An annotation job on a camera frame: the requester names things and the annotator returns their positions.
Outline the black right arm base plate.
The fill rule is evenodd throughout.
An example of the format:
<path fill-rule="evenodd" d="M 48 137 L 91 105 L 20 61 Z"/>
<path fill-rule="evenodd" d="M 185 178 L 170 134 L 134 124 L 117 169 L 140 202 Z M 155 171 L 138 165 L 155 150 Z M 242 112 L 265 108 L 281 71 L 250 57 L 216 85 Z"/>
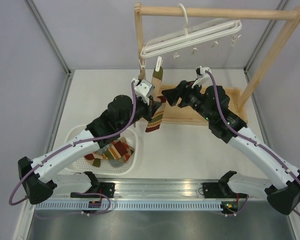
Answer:
<path fill-rule="evenodd" d="M 206 199 L 221 199 L 225 196 L 218 182 L 203 182 L 201 193 Z"/>

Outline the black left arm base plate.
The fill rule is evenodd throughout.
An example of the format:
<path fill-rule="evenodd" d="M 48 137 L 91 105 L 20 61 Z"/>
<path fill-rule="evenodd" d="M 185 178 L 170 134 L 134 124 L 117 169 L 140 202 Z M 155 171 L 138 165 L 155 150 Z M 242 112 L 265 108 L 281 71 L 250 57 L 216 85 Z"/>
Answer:
<path fill-rule="evenodd" d="M 71 192 L 71 198 L 105 198 L 109 199 L 114 197 L 115 183 L 114 182 L 100 182 L 93 183 L 92 186 L 85 192 Z"/>

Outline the grey sock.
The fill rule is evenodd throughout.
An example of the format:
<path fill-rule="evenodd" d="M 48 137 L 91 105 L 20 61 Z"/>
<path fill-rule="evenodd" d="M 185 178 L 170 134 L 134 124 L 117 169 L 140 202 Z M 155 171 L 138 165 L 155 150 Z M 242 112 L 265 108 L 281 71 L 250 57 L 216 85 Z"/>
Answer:
<path fill-rule="evenodd" d="M 126 163 L 124 160 L 119 159 L 109 159 L 108 162 L 113 168 L 120 168 Z"/>

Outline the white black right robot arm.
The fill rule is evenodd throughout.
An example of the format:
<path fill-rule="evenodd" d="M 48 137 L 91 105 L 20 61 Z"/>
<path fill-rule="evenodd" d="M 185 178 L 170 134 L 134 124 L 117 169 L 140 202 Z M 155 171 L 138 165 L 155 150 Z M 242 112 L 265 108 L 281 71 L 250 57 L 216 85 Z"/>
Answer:
<path fill-rule="evenodd" d="M 191 107 L 208 121 L 208 128 L 217 138 L 244 154 L 265 175 L 266 179 L 227 172 L 218 184 L 224 197 L 234 193 L 266 200 L 276 211 L 289 215 L 300 203 L 300 169 L 276 154 L 229 110 L 230 98 L 220 85 L 209 86 L 204 93 L 195 83 L 183 80 L 161 93 L 170 106 Z"/>

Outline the beige sock olive toe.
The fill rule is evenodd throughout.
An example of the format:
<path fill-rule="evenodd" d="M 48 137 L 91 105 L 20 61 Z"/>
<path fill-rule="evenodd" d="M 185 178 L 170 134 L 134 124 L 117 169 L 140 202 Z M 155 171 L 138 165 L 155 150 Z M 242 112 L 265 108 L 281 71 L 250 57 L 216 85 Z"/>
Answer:
<path fill-rule="evenodd" d="M 109 157 L 111 156 L 111 154 L 108 149 L 110 148 L 110 146 L 111 144 L 108 144 L 102 149 L 85 155 L 83 158 L 92 166 L 99 168 L 102 161 L 109 162 Z"/>
<path fill-rule="evenodd" d="M 151 83 L 154 85 L 154 90 L 152 92 L 153 100 L 161 103 L 161 106 L 155 111 L 151 121 L 148 122 L 145 129 L 146 133 L 158 130 L 163 121 L 164 111 L 166 108 L 166 98 L 160 92 L 160 87 L 163 80 L 163 72 L 163 68 L 160 67 L 158 71 L 154 69 L 152 73 Z"/>

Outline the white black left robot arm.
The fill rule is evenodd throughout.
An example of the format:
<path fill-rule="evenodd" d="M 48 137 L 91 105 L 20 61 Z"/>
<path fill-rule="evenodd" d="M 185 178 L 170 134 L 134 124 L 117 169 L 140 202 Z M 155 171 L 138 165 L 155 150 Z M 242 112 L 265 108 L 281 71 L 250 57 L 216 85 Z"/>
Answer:
<path fill-rule="evenodd" d="M 36 205 L 50 198 L 57 187 L 53 177 L 61 170 L 118 139 L 125 129 L 140 119 L 151 121 L 161 105 L 161 102 L 153 98 L 145 103 L 141 97 L 118 95 L 72 141 L 40 157 L 21 158 L 18 161 L 19 184 L 25 190 L 26 199 Z"/>

